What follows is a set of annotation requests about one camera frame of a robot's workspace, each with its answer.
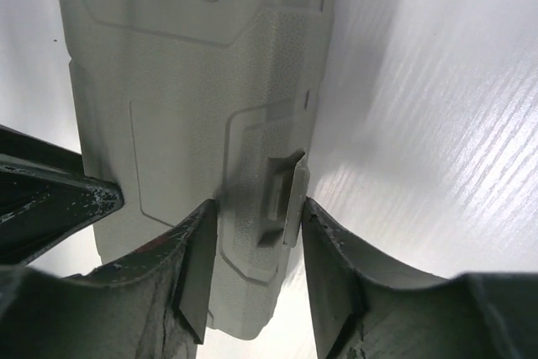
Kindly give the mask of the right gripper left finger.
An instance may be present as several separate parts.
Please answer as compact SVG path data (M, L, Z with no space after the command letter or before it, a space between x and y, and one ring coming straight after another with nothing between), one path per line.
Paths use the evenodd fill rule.
M210 199L85 276L2 267L2 357L194 358L205 336L216 239Z

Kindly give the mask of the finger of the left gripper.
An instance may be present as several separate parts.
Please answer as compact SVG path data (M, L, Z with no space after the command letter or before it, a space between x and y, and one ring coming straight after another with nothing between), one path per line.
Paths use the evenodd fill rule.
M81 154L1 127L3 265L26 265L123 205L119 186L85 175Z

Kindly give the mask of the grey plastic tool case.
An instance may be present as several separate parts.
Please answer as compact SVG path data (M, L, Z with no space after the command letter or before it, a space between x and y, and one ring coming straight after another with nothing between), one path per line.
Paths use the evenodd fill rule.
M255 339L298 238L335 0L60 0L82 159L124 206L112 261L218 204L209 327Z

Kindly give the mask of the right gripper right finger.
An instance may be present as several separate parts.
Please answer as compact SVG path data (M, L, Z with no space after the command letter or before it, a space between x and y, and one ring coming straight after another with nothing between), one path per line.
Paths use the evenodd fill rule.
M536 357L534 273L437 277L354 235L313 199L302 237L318 357Z

